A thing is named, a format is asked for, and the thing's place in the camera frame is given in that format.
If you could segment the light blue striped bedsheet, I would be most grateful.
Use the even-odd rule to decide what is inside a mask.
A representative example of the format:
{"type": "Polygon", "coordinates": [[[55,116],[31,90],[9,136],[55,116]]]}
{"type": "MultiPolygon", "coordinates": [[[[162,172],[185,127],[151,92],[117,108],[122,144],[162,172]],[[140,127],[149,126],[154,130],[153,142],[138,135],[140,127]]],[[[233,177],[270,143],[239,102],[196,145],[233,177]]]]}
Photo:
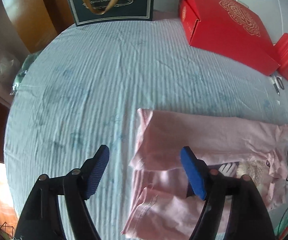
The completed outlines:
{"type": "Polygon", "coordinates": [[[13,100],[4,162],[20,213],[39,175],[66,175],[101,145],[110,160],[87,202],[102,239],[121,239],[130,208],[136,111],[150,108],[288,124],[288,82],[188,45],[181,21],[71,26],[30,66],[13,100]]]}

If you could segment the wooden headboard frame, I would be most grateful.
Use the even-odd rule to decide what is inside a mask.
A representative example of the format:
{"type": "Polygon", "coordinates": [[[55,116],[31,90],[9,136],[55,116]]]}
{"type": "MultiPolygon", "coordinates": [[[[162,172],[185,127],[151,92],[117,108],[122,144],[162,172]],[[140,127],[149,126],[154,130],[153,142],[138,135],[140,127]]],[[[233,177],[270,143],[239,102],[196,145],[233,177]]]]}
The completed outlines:
{"type": "Polygon", "coordinates": [[[74,23],[67,0],[2,0],[9,20],[31,53],[74,23]]]}

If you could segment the dark green gift bag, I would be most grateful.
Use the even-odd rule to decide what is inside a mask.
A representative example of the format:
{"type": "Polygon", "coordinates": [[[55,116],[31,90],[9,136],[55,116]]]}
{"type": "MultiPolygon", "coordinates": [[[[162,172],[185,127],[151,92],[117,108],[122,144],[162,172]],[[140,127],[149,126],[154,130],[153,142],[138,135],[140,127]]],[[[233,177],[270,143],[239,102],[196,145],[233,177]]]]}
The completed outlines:
{"type": "Polygon", "coordinates": [[[154,0],[67,0],[76,26],[112,21],[151,21],[154,0]]]}

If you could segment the large red gift box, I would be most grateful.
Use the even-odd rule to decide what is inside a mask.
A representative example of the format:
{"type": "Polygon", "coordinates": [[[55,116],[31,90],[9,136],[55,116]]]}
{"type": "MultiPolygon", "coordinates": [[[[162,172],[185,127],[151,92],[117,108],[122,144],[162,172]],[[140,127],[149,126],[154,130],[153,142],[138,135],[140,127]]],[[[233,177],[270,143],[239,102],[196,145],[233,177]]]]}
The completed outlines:
{"type": "Polygon", "coordinates": [[[188,44],[271,75],[280,57],[260,17],[236,0],[179,0],[188,44]]]}

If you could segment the pink printed t-shirt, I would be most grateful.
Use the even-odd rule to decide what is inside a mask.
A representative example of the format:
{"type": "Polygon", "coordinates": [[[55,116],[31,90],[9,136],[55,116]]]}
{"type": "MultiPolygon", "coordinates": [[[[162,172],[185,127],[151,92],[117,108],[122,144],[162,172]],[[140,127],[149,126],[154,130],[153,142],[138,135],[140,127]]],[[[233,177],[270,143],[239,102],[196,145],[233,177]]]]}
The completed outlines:
{"type": "Polygon", "coordinates": [[[188,239],[211,169],[250,176],[267,210],[287,193],[288,124],[139,109],[127,238],[188,239]]]}

